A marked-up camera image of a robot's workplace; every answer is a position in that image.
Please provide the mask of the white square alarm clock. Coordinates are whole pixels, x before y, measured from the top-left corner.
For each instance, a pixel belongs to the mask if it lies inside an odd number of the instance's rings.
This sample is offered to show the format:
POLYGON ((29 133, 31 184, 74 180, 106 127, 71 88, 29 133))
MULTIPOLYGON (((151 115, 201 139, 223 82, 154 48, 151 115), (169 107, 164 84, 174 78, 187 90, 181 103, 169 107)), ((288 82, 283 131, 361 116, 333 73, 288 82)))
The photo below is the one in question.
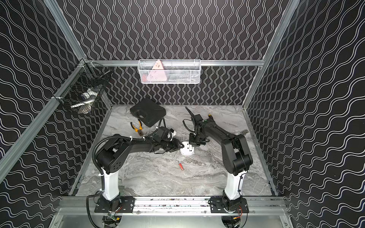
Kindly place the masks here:
POLYGON ((194 147, 188 142, 183 141, 183 148, 180 149, 180 153, 183 156, 191 156, 194 154, 194 147))

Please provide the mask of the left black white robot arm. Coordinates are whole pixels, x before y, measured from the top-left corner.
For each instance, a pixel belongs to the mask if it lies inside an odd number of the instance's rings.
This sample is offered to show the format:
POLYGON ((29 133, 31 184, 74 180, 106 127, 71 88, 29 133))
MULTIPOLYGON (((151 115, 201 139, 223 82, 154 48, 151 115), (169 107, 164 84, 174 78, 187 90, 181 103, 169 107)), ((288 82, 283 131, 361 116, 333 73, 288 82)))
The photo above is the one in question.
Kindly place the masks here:
POLYGON ((98 169, 102 180, 101 198, 110 203, 120 197, 118 173, 129 154, 155 153, 160 149, 165 153, 171 153, 182 148, 184 145, 176 138, 144 137, 134 139, 119 134, 104 138, 97 143, 92 152, 93 164, 98 169))

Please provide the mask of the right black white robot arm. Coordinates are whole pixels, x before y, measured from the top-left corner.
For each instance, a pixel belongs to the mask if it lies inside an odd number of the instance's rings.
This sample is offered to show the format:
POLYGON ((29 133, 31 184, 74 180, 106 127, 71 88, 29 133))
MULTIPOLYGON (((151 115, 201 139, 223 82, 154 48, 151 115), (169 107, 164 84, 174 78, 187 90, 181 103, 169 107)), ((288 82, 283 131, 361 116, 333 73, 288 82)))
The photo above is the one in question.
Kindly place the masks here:
POLYGON ((210 139, 221 146, 223 166, 228 172, 222 201, 225 207, 239 204, 242 198, 243 179, 253 158, 245 135, 235 135, 224 130, 212 119, 192 118, 194 129, 189 129, 189 144, 192 147, 205 145, 210 139))

